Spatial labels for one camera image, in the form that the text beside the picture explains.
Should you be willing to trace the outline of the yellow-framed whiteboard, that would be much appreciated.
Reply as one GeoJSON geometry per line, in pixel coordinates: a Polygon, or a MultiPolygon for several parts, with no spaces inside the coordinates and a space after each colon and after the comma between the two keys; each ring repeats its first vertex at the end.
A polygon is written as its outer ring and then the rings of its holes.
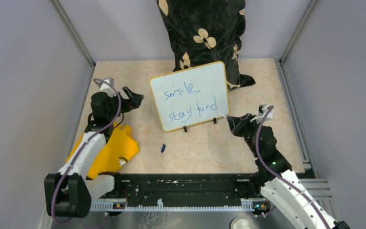
{"type": "Polygon", "coordinates": [[[230,112],[225,64],[216,61],[149,81],[162,130],[174,131],[230,112]]]}

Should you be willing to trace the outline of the blue marker cap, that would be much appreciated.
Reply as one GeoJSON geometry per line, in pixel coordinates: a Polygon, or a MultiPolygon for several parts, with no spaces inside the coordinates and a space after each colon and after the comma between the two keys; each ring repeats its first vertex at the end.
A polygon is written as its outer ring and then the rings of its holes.
{"type": "Polygon", "coordinates": [[[165,145],[165,144],[163,144],[163,145],[162,145],[162,148],[161,148],[161,153],[163,153],[163,152],[165,151],[165,149],[166,149],[166,145],[165,145]]]}

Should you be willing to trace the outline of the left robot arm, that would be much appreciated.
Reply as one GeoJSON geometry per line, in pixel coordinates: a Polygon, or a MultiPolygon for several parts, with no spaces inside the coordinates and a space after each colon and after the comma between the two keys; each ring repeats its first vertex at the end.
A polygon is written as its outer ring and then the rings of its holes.
{"type": "Polygon", "coordinates": [[[127,98],[118,92],[101,90],[91,96],[92,113],[76,151],[68,162],[54,174],[44,179],[44,192],[47,214],[58,217],[84,218],[88,215],[93,202],[109,194],[119,197],[124,191],[122,182],[112,175],[100,174],[87,180],[90,167],[96,157],[109,143],[115,127],[114,122],[121,114],[141,106],[144,95],[123,87],[127,98]]]}

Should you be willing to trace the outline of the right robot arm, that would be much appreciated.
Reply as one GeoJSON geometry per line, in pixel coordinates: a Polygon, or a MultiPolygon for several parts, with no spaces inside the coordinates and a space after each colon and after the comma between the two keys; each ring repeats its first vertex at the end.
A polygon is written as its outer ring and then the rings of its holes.
{"type": "Polygon", "coordinates": [[[289,162],[277,149],[270,126],[257,122],[255,115],[227,116],[231,133],[241,137],[256,158],[258,172],[250,176],[249,190],[269,200],[296,229],[347,229],[319,205],[302,184],[289,162]]]}

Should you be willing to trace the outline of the yellow plastic object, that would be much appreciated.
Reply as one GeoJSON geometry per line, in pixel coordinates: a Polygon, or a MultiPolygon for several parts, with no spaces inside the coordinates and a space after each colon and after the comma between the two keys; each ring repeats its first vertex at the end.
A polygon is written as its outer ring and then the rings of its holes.
{"type": "Polygon", "coordinates": [[[129,125],[116,127],[106,146],[95,158],[87,177],[95,179],[105,172],[115,173],[139,151],[139,143],[132,137],[132,128],[129,125]]]}

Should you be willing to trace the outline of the round metal disc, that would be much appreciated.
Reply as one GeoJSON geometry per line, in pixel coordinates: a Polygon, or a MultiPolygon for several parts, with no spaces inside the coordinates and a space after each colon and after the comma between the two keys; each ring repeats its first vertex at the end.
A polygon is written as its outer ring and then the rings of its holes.
{"type": "Polygon", "coordinates": [[[250,217],[236,217],[234,218],[230,225],[230,229],[255,229],[253,220],[250,217]]]}

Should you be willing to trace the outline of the black floral pillow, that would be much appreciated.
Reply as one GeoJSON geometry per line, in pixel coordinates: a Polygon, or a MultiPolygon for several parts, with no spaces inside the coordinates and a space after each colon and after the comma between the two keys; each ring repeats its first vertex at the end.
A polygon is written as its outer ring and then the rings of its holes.
{"type": "Polygon", "coordinates": [[[228,90],[252,86],[238,57],[246,28],[245,0],[158,0],[174,53],[174,71],[222,61],[228,90]]]}

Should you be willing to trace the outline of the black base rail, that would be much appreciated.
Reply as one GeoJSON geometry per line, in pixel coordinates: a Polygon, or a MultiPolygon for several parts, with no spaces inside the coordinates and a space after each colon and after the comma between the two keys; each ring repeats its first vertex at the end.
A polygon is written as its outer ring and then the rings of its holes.
{"type": "Polygon", "coordinates": [[[90,211],[111,216],[144,211],[249,211],[265,216],[274,207],[251,174],[115,174],[115,187],[90,211]]]}

